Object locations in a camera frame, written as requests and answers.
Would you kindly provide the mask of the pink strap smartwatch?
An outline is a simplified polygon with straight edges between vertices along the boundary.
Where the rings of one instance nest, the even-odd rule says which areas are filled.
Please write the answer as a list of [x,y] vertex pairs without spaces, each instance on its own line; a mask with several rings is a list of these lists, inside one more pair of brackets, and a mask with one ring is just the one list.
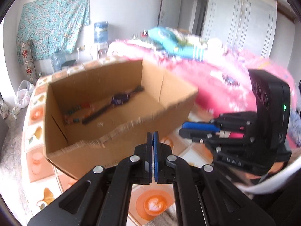
[[85,117],[82,120],[82,124],[83,125],[87,125],[91,121],[93,121],[96,118],[100,117],[102,114],[104,114],[109,109],[112,109],[112,108],[115,108],[117,106],[121,106],[121,105],[126,104],[130,100],[130,98],[132,96],[134,96],[137,93],[143,92],[143,91],[144,91],[144,87],[141,86],[141,85],[139,85],[134,90],[132,90],[130,92],[124,92],[124,93],[115,94],[114,96],[112,96],[112,99],[109,102],[109,104],[105,105],[104,107],[102,107],[101,109],[99,109],[97,111],[94,111],[89,116]]

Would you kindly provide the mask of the pink floral quilt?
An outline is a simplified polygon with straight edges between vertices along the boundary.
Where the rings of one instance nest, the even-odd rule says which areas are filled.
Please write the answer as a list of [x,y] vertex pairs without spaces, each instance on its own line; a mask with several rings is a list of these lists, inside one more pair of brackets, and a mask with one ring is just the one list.
[[265,70],[287,82],[291,91],[291,108],[298,105],[298,90],[291,73],[269,58],[247,52],[210,48],[201,51],[199,59],[188,59],[169,54],[162,48],[147,48],[119,40],[109,45],[108,55],[143,58],[195,85],[198,87],[196,103],[210,117],[256,110],[249,69]]

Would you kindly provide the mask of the blue floral pillow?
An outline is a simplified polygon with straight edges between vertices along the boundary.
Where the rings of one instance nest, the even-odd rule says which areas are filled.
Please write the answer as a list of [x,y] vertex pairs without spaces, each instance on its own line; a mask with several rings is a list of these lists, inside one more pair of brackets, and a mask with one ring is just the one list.
[[162,45],[169,55],[198,61],[204,60],[205,48],[193,45],[186,40],[180,40],[176,34],[166,27],[154,27],[147,31],[147,35]]

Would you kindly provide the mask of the white plastic bag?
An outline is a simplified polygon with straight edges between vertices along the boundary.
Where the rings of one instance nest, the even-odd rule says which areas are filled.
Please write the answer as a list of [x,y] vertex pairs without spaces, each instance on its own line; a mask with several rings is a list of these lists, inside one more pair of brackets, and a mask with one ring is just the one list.
[[15,104],[19,108],[25,108],[31,99],[35,86],[29,81],[22,81],[16,91]]

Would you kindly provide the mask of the white water dispenser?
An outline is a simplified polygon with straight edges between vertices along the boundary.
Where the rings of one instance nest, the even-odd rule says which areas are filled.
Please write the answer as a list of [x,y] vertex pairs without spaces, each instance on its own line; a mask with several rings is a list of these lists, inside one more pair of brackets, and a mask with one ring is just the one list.
[[107,57],[109,43],[96,43],[96,50],[97,50],[97,59]]

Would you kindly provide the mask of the blue water jug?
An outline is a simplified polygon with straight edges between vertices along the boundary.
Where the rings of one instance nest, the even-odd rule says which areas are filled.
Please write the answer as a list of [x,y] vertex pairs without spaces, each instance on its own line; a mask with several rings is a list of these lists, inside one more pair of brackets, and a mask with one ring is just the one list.
[[108,26],[107,21],[96,22],[94,24],[94,42],[95,43],[107,43],[109,40],[108,36]]

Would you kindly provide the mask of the red patterned rolled mat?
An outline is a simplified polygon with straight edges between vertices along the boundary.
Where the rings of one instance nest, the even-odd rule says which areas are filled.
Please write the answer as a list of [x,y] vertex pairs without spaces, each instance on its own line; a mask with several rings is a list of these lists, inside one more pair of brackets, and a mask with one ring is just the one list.
[[20,52],[27,80],[35,85],[38,78],[34,65],[30,40],[24,41],[20,44]]

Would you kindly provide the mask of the teal floral wall cloth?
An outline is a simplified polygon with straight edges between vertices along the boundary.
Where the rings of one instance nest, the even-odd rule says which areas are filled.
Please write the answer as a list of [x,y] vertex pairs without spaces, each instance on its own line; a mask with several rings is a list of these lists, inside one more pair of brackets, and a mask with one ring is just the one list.
[[16,46],[22,64],[22,43],[31,44],[33,60],[49,59],[62,51],[71,54],[83,27],[90,24],[90,0],[36,0],[25,3]]

